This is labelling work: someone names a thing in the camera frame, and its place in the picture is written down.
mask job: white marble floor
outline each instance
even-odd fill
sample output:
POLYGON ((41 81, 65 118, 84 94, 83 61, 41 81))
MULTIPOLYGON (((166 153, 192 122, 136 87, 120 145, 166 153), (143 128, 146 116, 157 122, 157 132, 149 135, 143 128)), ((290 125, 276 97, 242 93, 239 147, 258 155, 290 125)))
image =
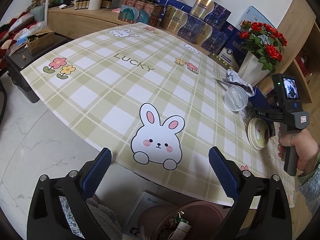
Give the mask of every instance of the white marble floor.
MULTIPOLYGON (((65 126, 41 101, 32 104, 7 74, 1 81, 8 103, 0 126, 0 206, 15 230, 27 239, 29 206, 39 176, 65 176, 71 170, 79 170, 99 152, 65 126)), ((141 191, 173 204, 193 200, 117 163, 111 164, 96 195, 123 224, 141 191)))

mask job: rabbit ear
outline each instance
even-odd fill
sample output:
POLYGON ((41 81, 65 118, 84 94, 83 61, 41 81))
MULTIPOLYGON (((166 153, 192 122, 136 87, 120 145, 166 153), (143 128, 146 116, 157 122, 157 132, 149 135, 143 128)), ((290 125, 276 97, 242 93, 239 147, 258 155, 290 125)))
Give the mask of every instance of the rabbit ear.
POLYGON ((168 127, 170 131, 172 131, 174 134, 177 134, 178 132, 182 131, 184 124, 184 119, 181 116, 174 115, 165 120, 163 126, 168 127))
POLYGON ((144 103, 140 108, 140 118, 144 125, 154 124, 160 126, 160 117, 157 109, 149 103, 144 103))

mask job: brown bucket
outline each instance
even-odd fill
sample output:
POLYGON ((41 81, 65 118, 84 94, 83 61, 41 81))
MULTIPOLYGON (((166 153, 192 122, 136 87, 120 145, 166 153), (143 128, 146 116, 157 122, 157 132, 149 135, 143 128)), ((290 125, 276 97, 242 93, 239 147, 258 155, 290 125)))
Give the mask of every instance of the brown bucket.
POLYGON ((218 229, 223 220, 220 208, 207 201, 193 201, 179 207, 154 206, 143 212, 138 220, 138 228, 144 240, 157 240, 160 230, 165 223, 183 211, 185 218, 191 225, 184 240, 207 240, 218 229))

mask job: printed flower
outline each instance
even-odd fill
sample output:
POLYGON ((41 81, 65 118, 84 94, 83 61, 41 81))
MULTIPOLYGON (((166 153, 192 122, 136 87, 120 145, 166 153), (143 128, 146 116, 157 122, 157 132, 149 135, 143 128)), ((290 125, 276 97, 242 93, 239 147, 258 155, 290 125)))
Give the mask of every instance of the printed flower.
POLYGON ((71 72, 75 71, 76 68, 73 67, 73 65, 69 65, 69 66, 64 66, 62 67, 62 70, 60 71, 61 74, 66 74, 66 75, 70 75, 71 72))
POLYGON ((276 50, 274 46, 266 44, 266 49, 271 58, 278 58, 279 52, 276 50))
POLYGON ((67 64, 66 60, 67 59, 65 57, 62 57, 62 58, 57 57, 49 64, 49 66, 53 67, 54 69, 58 69, 61 66, 64 66, 67 64))
POLYGON ((250 33, 249 32, 244 32, 244 33, 240 33, 239 37, 242 38, 242 39, 248 39, 250 36, 250 33))

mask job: clear plastic lid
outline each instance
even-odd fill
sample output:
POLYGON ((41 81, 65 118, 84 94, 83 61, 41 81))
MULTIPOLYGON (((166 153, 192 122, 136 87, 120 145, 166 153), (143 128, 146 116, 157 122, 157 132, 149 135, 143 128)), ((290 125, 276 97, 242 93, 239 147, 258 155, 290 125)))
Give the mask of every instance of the clear plastic lid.
POLYGON ((242 87, 232 86, 226 91, 224 103, 231 111, 238 112, 248 104, 247 92, 242 87))

